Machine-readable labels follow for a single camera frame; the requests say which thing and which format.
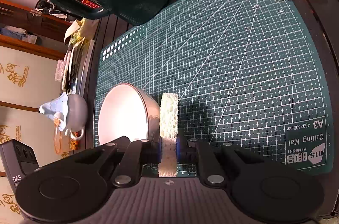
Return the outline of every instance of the pink bowl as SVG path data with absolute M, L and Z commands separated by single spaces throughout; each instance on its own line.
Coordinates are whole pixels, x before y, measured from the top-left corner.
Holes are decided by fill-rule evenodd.
M 160 107 L 141 89 L 121 83 L 106 95 L 98 123 L 100 145 L 121 136 L 130 141 L 151 139 L 159 131 Z

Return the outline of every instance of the sponge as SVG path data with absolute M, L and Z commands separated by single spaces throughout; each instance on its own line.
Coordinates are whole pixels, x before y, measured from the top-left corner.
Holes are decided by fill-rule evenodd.
M 160 136 L 162 138 L 160 177 L 175 177 L 177 175 L 177 134 L 178 95 L 164 93 L 160 105 Z

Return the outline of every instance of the black table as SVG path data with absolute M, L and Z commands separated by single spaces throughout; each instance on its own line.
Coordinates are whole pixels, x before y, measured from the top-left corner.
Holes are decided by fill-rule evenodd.
M 334 129 L 338 130 L 339 41 L 337 37 L 338 18 L 333 15 L 339 12 L 339 0 L 293 0 L 293 2 L 303 17 L 318 50 L 331 96 Z M 89 107 L 89 119 L 86 125 L 85 137 L 79 144 L 79 151 L 92 148 L 94 144 L 94 102 L 100 52 L 103 47 L 131 27 L 132 25 L 115 15 L 110 15 L 100 20 L 94 38 L 95 44 L 84 92 L 84 98 L 87 100 Z M 336 134 L 337 132 L 335 131 L 334 149 L 339 150 L 339 138 L 336 137 Z M 333 170 L 330 173 L 321 174 L 317 177 L 325 191 L 325 200 L 319 211 L 319 216 L 331 217 L 339 214 L 337 201 L 339 191 L 339 153 L 335 152 Z

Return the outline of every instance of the green cutting mat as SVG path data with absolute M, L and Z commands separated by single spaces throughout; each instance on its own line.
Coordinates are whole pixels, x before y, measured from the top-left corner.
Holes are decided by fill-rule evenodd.
M 102 102 L 121 82 L 159 104 L 163 93 L 177 93 L 179 127 L 190 138 L 231 142 L 308 173 L 332 168 L 328 87 L 292 1 L 179 0 L 103 49 L 96 146 Z

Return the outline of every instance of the grid pattern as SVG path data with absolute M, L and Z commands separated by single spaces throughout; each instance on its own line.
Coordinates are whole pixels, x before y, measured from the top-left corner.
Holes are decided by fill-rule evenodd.
M 292 1 L 180 0 L 120 39 L 134 34 L 139 38 L 124 46 L 112 43 L 109 48 L 120 47 L 114 53 L 102 51 L 95 145 L 101 104 L 121 82 L 143 89 L 159 104 L 162 93 L 178 93 L 179 127 L 213 146 L 232 142 L 286 163 L 288 143 L 295 133 L 301 142 L 303 136 L 286 126 L 320 118 L 329 145 L 333 120 L 323 68 Z M 314 146 L 307 146 L 307 154 Z M 317 168 L 306 161 L 295 166 L 328 171 L 333 153 L 325 154 Z M 194 173 L 193 166 L 178 170 Z

